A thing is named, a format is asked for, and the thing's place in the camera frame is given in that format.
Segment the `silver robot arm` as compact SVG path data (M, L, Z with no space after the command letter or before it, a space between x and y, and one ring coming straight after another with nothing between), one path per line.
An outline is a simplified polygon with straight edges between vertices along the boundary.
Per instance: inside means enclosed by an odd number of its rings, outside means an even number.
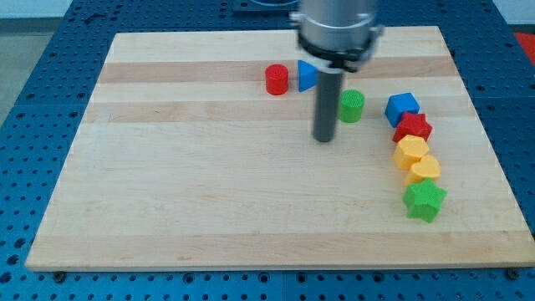
M384 27L376 0L302 0L289 14L298 46L318 67L357 72L373 56Z

